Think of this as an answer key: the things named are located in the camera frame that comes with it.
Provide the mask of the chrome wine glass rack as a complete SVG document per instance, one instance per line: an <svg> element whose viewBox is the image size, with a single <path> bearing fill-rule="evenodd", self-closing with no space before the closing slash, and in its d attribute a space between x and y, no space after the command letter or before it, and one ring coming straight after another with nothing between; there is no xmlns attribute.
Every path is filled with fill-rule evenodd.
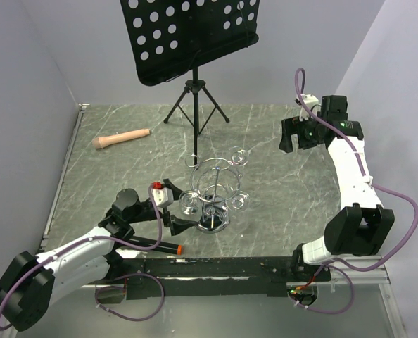
<svg viewBox="0 0 418 338"><path fill-rule="evenodd" d="M200 232L215 234L230 224L228 201L242 191L243 168L226 158L212 157L190 166L189 188L201 201L201 218L195 226Z"/></svg>

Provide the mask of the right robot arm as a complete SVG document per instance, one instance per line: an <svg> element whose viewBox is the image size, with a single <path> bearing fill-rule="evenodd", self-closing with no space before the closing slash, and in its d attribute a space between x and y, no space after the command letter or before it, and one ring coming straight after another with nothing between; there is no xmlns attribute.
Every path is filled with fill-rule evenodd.
<svg viewBox="0 0 418 338"><path fill-rule="evenodd" d="M338 180L340 211L327 223L324 234L312 242L300 244L291 263L292 275L307 280L316 265L343 254L373 256L378 253L395 222L391 209L383 207L372 186L365 161L365 140L358 121L350 121L345 96L311 94L296 98L300 114L282 120L279 149L293 151L292 136L299 149L325 145Z"/></svg>

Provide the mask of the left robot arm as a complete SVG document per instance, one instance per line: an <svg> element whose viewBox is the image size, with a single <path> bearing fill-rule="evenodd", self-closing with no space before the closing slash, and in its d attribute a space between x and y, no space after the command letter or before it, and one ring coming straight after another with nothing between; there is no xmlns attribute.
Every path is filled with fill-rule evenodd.
<svg viewBox="0 0 418 338"><path fill-rule="evenodd" d="M166 210L182 192L169 179L151 183L145 201L136 190L122 189L86 234L37 255L18 254L0 279L0 332L31 328L54 301L90 282L117 282L123 268L118 248L153 251L163 245L164 227L184 231Z"/></svg>

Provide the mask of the black microphone orange end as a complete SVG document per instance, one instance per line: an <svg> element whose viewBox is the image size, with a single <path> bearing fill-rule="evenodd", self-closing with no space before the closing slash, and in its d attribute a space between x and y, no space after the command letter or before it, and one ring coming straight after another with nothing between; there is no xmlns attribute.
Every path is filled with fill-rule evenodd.
<svg viewBox="0 0 418 338"><path fill-rule="evenodd" d="M137 246L147 247L147 246L153 246L156 243L156 240L133 236L128 242L130 244L134 244ZM178 256L182 255L183 253L182 245L173 244L169 242L160 242L157 245L157 247L154 248L153 250L162 252L162 253L178 255Z"/></svg>

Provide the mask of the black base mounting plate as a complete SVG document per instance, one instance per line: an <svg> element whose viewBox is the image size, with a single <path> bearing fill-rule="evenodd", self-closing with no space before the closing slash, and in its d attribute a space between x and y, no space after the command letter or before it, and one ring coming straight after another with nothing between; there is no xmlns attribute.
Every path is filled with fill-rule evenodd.
<svg viewBox="0 0 418 338"><path fill-rule="evenodd" d="M318 265L304 264L298 250L291 256L247 257L175 257L139 254L136 258L122 255L113 261L106 277L93 279L88 285L127 284L129 300L160 296L159 286L146 273L157 278L165 295L172 296L238 296L265 295L286 297L287 289L303 286L312 277L317 282L331 281L328 268L318 272Z"/></svg>

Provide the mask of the beige microphone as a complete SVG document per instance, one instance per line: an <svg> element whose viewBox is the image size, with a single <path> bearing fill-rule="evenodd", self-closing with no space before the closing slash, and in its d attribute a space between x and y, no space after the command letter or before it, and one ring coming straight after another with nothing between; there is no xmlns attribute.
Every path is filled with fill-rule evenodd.
<svg viewBox="0 0 418 338"><path fill-rule="evenodd" d="M92 140L91 144L95 149L104 149L114 144L119 144L133 139L139 139L142 137L149 136L151 131L149 129L132 130L120 134L114 134L105 137L96 137Z"/></svg>

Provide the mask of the black perforated music stand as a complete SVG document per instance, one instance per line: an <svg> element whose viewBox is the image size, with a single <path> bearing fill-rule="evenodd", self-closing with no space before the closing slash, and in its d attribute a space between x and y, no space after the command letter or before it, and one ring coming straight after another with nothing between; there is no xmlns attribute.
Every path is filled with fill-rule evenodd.
<svg viewBox="0 0 418 338"><path fill-rule="evenodd" d="M145 86L187 72L184 94L207 88L202 65L256 44L259 1L121 1L137 77Z"/></svg>

